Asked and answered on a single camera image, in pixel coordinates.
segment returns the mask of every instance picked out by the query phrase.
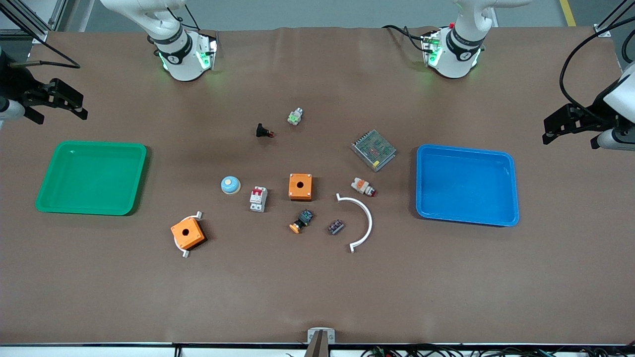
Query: brown table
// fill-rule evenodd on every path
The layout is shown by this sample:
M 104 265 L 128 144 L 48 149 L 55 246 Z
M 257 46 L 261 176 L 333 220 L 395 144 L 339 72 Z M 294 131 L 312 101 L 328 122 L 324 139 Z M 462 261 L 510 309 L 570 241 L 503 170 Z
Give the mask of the brown table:
M 593 151 L 591 133 L 542 145 L 565 103 L 558 74 L 588 28 L 493 29 L 479 65 L 449 80 L 380 29 L 223 32 L 217 71 L 192 83 L 161 69 L 145 34 L 53 33 L 78 71 L 34 68 L 85 96 L 89 119 L 2 129 L 1 342 L 290 342 L 316 325 L 340 342 L 628 342 L 635 335 L 635 156 Z M 36 46 L 33 56 L 53 60 Z M 582 103 L 619 75 L 593 41 L 566 82 Z M 305 110 L 297 127 L 286 122 Z M 278 133 L 256 138 L 257 123 Z M 349 145 L 377 129 L 399 154 L 372 173 Z M 40 213 L 34 201 L 63 140 L 139 142 L 149 171 L 129 217 Z M 500 150 L 516 161 L 521 220 L 497 228 L 421 219 L 416 148 Z M 315 200 L 286 197 L 289 173 L 315 176 Z M 235 175 L 243 188 L 219 188 Z M 358 196 L 362 211 L 337 203 Z M 270 190 L 267 211 L 249 188 Z M 316 213 L 302 235 L 287 225 Z M 181 258 L 170 226 L 204 212 L 210 241 Z M 330 236 L 334 219 L 347 227 Z

